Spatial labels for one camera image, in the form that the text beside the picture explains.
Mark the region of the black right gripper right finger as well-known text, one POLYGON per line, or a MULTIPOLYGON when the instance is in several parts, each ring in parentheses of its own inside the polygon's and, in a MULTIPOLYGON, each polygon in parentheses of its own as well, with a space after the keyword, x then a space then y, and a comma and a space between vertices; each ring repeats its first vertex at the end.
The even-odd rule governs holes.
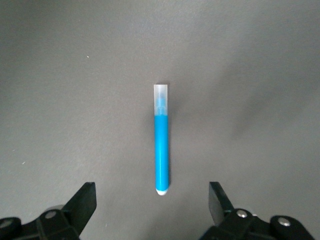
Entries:
POLYGON ((297 219, 274 215, 268 222, 246 209, 235 208, 219 182, 208 186, 208 207, 213 226, 203 240, 313 240, 297 219))

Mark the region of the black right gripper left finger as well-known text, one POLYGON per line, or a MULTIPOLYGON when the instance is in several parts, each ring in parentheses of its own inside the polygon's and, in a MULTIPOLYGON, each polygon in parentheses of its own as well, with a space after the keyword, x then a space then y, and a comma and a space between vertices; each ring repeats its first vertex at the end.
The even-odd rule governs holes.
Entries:
POLYGON ((0 220, 2 240, 79 240, 97 208, 96 184, 86 182, 62 206, 44 211, 33 221, 22 224, 18 217, 0 220))

